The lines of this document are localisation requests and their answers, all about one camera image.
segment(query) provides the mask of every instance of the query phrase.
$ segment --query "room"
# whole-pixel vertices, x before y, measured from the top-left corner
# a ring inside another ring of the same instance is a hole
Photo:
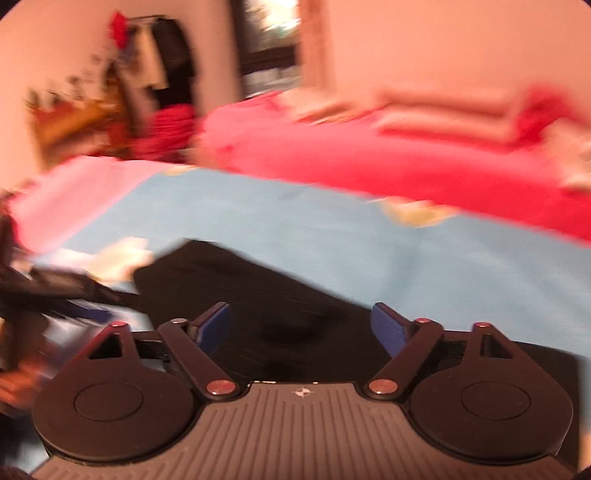
[[[0,15],[12,478],[591,465],[585,1]]]

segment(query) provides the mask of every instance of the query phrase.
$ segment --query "hanging clothes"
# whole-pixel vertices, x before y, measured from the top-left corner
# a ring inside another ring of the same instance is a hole
[[[127,30],[127,45],[119,49],[119,61],[121,64],[129,66],[137,59],[137,51],[135,49],[135,33],[137,27],[129,28]]]
[[[152,35],[167,77],[195,77],[195,67],[187,38],[178,22],[171,18],[159,18],[152,24]]]
[[[122,50],[127,46],[129,37],[127,35],[127,19],[118,10],[115,12],[115,15],[113,15],[113,18],[111,19],[110,28],[111,38],[115,40],[117,48]]]
[[[169,84],[166,89],[152,88],[154,98],[161,109],[173,105],[194,105],[193,79],[197,69],[183,30],[171,18],[159,18],[151,29]]]
[[[140,25],[135,37],[138,52],[138,86],[154,90],[168,88],[168,78],[164,69],[160,51],[152,35],[150,25]]]

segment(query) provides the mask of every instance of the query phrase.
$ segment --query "metal bolt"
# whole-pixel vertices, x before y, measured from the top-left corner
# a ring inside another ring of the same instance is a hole
[[[207,391],[211,395],[228,395],[236,390],[236,384],[231,380],[214,380],[207,384]]]
[[[378,378],[369,383],[369,389],[378,395],[388,395],[396,392],[398,384],[388,378]]]

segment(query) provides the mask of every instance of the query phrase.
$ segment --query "red blanket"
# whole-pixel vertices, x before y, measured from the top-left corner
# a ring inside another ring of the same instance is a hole
[[[152,119],[149,136],[134,142],[134,159],[157,161],[186,148],[195,134],[195,127],[192,105],[173,105],[158,111]]]
[[[214,111],[202,141],[228,170],[432,200],[591,241],[591,195],[562,190],[535,149],[384,135],[374,120],[295,123],[265,95]]]
[[[546,85],[529,88],[516,118],[519,139],[523,142],[539,142],[542,130],[559,118],[579,121],[567,95]]]

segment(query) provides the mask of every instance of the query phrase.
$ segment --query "bed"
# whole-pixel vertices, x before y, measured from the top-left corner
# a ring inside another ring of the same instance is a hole
[[[591,240],[591,196],[561,189],[558,172],[535,148],[378,134],[371,128],[373,116],[315,126],[295,123],[277,105],[276,95],[221,107],[204,121],[202,141],[219,168],[432,200]]]
[[[448,329],[487,320],[511,339],[589,354],[591,251],[581,245],[467,213],[407,228],[368,196],[204,168],[177,173],[152,172],[59,248],[95,254],[135,236],[162,255],[199,238],[363,306],[383,301]],[[56,250],[37,262],[51,264]],[[135,329],[150,325],[117,313]],[[590,405],[583,418],[588,429]],[[26,444],[11,462],[31,470],[44,455]]]

